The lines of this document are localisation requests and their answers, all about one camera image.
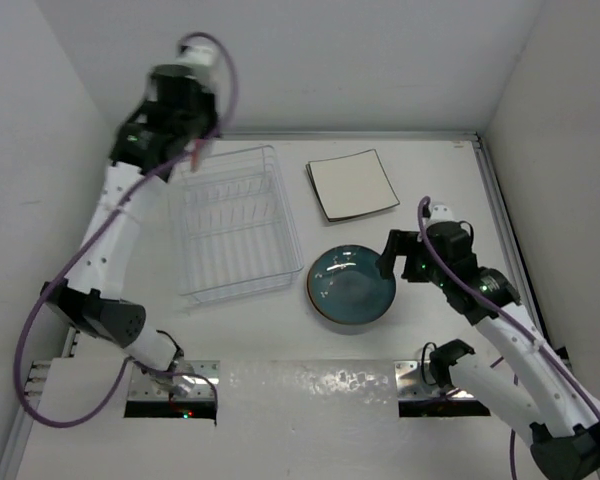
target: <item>glossy surface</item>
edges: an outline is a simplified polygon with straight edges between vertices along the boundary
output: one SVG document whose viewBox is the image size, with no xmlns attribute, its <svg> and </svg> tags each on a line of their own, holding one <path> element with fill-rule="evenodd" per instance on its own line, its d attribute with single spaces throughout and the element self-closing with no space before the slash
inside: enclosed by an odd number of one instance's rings
<svg viewBox="0 0 600 480">
<path fill-rule="evenodd" d="M 380 318 L 396 295 L 396 280 L 380 277 L 380 255 L 360 245 L 325 252 L 311 267 L 307 291 L 311 303 L 329 320 L 364 325 Z"/>
</svg>

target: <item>gray wall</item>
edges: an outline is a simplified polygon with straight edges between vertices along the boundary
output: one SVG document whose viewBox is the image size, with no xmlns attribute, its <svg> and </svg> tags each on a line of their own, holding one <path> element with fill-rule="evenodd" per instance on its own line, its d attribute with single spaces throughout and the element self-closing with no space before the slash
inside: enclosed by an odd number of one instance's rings
<svg viewBox="0 0 600 480">
<path fill-rule="evenodd" d="M 0 0 L 0 455 L 16 410 L 20 329 L 82 238 L 110 139 L 34 2 Z M 56 354 L 64 331 L 44 312 L 27 362 Z"/>
<path fill-rule="evenodd" d="M 549 0 L 487 139 L 551 333 L 600 397 L 600 0 Z"/>
<path fill-rule="evenodd" d="M 185 32 L 226 42 L 240 129 L 486 127 L 543 0 L 37 0 L 112 125 Z"/>
</svg>

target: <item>white wire dish rack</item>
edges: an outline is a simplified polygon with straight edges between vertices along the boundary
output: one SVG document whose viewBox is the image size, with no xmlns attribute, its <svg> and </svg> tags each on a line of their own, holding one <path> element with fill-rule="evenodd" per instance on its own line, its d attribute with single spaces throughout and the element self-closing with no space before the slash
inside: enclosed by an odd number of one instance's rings
<svg viewBox="0 0 600 480">
<path fill-rule="evenodd" d="M 206 303 L 293 283 L 302 254 L 273 147 L 213 155 L 171 184 L 181 295 Z"/>
</svg>

